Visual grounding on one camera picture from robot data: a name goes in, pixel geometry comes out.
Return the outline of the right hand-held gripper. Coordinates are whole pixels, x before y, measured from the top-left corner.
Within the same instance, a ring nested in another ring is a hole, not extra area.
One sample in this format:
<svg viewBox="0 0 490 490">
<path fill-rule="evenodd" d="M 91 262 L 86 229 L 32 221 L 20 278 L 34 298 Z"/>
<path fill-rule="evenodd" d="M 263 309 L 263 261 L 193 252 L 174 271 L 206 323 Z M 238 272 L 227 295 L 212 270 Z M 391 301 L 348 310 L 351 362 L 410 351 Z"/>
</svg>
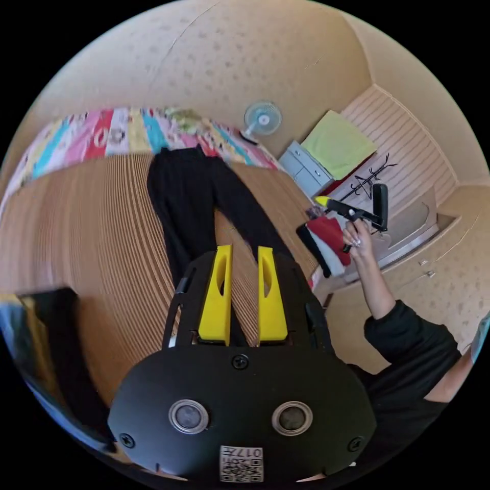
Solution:
<svg viewBox="0 0 490 490">
<path fill-rule="evenodd" d="M 373 199 L 372 212 L 350 206 L 324 195 L 316 196 L 314 200 L 319 207 L 326 207 L 328 211 L 334 211 L 349 221 L 360 218 L 370 222 L 376 231 L 383 232 L 383 199 Z"/>
</svg>

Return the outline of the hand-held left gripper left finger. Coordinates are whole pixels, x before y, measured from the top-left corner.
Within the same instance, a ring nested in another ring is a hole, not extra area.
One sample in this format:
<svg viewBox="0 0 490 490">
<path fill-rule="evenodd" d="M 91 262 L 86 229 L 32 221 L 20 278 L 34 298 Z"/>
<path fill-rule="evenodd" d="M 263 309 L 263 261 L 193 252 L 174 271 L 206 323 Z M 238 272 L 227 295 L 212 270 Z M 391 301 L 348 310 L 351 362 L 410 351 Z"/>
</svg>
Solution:
<svg viewBox="0 0 490 490">
<path fill-rule="evenodd" d="M 232 245 L 218 246 L 204 298 L 198 334 L 205 342 L 230 344 Z"/>
</svg>

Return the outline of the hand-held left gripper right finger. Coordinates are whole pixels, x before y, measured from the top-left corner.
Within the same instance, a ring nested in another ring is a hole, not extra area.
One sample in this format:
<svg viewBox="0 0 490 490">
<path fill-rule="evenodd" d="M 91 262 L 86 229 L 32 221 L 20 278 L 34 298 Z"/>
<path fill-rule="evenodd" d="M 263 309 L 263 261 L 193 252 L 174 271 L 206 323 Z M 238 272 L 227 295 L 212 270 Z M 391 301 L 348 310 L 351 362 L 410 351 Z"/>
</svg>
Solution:
<svg viewBox="0 0 490 490">
<path fill-rule="evenodd" d="M 258 345 L 284 342 L 288 328 L 273 249 L 258 248 Z"/>
</svg>

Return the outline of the person's right hand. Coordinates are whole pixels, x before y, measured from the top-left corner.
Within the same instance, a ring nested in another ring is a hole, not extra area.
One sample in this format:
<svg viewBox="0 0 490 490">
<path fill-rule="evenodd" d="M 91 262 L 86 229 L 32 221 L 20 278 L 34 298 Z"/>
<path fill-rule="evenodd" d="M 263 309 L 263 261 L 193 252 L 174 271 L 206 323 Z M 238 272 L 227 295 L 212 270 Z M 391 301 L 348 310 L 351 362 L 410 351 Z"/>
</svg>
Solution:
<svg viewBox="0 0 490 490">
<path fill-rule="evenodd" d="M 343 240 L 344 244 L 350 247 L 349 254 L 355 262 L 374 258 L 371 230 L 362 219 L 346 222 Z"/>
</svg>

